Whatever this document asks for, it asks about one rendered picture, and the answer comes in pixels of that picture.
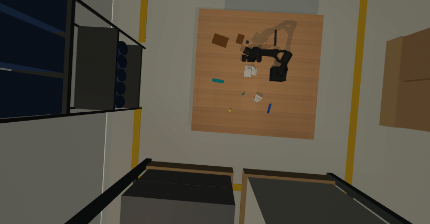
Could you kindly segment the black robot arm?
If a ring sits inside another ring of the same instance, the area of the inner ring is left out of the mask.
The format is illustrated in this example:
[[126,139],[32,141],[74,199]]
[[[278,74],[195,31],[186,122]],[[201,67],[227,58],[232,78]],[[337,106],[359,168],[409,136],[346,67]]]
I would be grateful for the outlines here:
[[[284,52],[281,60],[278,59],[277,54]],[[288,71],[287,64],[292,57],[292,53],[287,50],[278,49],[261,49],[259,47],[253,47],[252,49],[246,47],[244,54],[250,56],[252,59],[259,58],[260,56],[274,57],[277,62],[281,63],[279,69],[277,69],[275,76],[284,77]]]

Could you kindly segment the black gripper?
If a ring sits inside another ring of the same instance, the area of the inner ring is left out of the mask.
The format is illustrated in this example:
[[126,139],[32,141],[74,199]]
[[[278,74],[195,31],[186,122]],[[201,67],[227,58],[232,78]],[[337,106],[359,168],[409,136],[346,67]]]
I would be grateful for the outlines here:
[[257,60],[257,62],[261,62],[262,56],[260,56],[259,58],[252,59],[250,56],[242,55],[242,62],[246,62],[246,60],[248,60],[248,62],[255,62],[255,60]]

